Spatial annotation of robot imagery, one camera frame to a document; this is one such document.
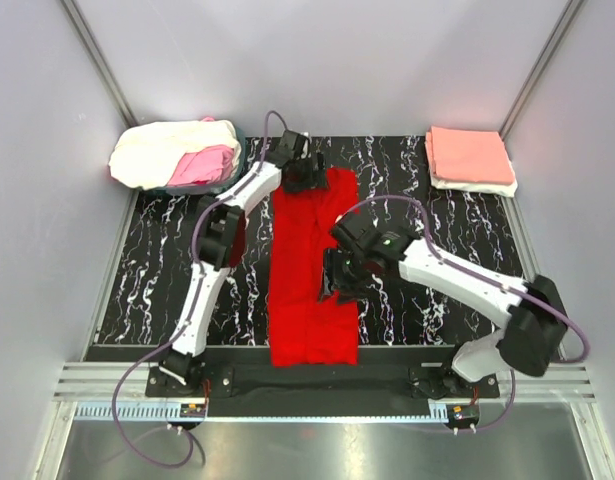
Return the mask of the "red t-shirt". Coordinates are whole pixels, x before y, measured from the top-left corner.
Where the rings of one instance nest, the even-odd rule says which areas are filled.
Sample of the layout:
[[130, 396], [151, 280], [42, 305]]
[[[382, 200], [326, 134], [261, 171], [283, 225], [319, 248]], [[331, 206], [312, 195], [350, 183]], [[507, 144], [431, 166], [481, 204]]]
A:
[[330, 168], [329, 188], [299, 194], [282, 189], [272, 195], [274, 210], [268, 315], [271, 363], [358, 362], [358, 307], [318, 300], [323, 254], [334, 248], [330, 235], [337, 217], [359, 201], [353, 171]]

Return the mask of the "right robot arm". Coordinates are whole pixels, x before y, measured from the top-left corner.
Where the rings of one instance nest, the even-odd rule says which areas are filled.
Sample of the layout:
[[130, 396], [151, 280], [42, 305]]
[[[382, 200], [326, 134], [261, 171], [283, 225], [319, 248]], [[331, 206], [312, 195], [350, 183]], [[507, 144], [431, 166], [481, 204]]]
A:
[[501, 371], [540, 378], [548, 370], [568, 330], [552, 280], [488, 270], [405, 229], [379, 229], [357, 213], [341, 216], [330, 234], [335, 244], [323, 254], [319, 301], [356, 301], [372, 276], [391, 276], [444, 294], [495, 325], [493, 333], [456, 346], [440, 366], [411, 371], [418, 395], [468, 397], [481, 380]]

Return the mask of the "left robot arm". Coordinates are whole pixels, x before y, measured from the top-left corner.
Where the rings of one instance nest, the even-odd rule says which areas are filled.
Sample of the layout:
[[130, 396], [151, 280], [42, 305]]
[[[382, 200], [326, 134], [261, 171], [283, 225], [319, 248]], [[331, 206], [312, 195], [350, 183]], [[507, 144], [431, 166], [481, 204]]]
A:
[[159, 374], [183, 396], [204, 383], [203, 355], [220, 290], [241, 261], [252, 210], [278, 189], [289, 194], [328, 188], [324, 157], [311, 149], [308, 133], [283, 132], [231, 188], [199, 201], [191, 242], [192, 273], [178, 324], [158, 363]]

